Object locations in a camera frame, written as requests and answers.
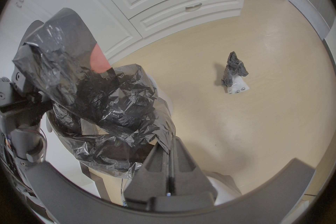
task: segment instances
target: crumpled plastic bag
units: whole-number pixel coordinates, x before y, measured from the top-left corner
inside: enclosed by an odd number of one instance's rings
[[[73,10],[62,9],[36,29],[19,47],[13,62],[54,101],[55,118],[66,135],[59,138],[77,159],[93,169],[111,175],[116,174],[115,169],[124,173],[138,163],[132,157],[137,156],[135,152],[154,138],[170,151],[175,126],[166,102],[158,97],[143,68],[137,64],[111,68]],[[107,134],[82,135],[81,120]],[[120,161],[117,154],[104,158],[121,148],[127,152],[122,159],[128,164],[116,165]]]
[[[222,85],[227,87],[228,93],[239,93],[250,89],[241,78],[249,73],[244,63],[237,58],[237,54],[233,51],[227,59],[227,65],[224,70]]]

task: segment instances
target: wooden floor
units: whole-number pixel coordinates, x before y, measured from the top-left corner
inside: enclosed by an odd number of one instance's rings
[[[231,51],[244,62],[250,87],[233,95],[221,86]],[[232,176],[243,194],[292,158],[317,167],[336,130],[332,64],[287,0],[245,0],[241,16],[172,34],[113,66],[131,63],[172,99],[176,135],[199,166]],[[118,202],[119,179],[103,178]]]

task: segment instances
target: debris on floor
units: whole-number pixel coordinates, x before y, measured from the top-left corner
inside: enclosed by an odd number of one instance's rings
[[[237,54],[233,51],[227,59],[227,65],[222,79],[222,85],[227,87],[228,93],[239,93],[249,90],[249,86],[244,82],[242,76],[247,76],[244,63],[237,58]]]

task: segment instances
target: floor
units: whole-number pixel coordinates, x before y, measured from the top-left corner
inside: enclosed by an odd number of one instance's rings
[[[239,94],[221,86],[231,51],[249,72],[250,90]],[[287,0],[245,0],[241,16],[172,34],[113,66],[131,63],[172,99],[176,135],[199,166],[232,176],[243,194],[293,158],[317,167],[335,133],[333,66]],[[120,203],[121,180],[102,177]]]

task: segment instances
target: white plastic bag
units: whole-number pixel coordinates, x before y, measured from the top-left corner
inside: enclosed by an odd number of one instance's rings
[[[233,85],[227,88],[227,92],[230,94],[240,93],[240,92],[247,91],[250,89],[250,87],[247,86],[247,84],[244,82],[243,78],[238,74],[233,76],[232,81],[233,81]]]

